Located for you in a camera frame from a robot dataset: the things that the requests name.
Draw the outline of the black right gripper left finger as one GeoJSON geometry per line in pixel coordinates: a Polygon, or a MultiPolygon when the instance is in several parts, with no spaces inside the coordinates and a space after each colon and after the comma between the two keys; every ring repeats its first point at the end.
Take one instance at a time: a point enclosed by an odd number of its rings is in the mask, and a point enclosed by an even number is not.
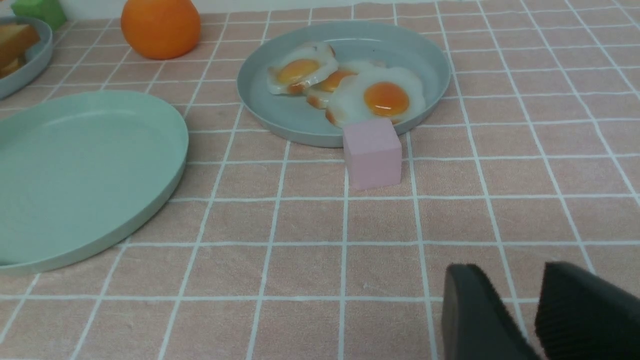
{"type": "Polygon", "coordinates": [[[478,265],[446,267],[441,326],[446,360],[540,359],[478,265]]]}

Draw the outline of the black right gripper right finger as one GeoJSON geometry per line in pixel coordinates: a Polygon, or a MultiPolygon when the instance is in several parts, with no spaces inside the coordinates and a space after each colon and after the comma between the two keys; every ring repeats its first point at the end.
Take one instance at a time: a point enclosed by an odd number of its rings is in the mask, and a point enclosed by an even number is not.
{"type": "Polygon", "coordinates": [[[566,261],[544,265],[534,321],[549,360],[637,360],[640,301],[566,261]]]}

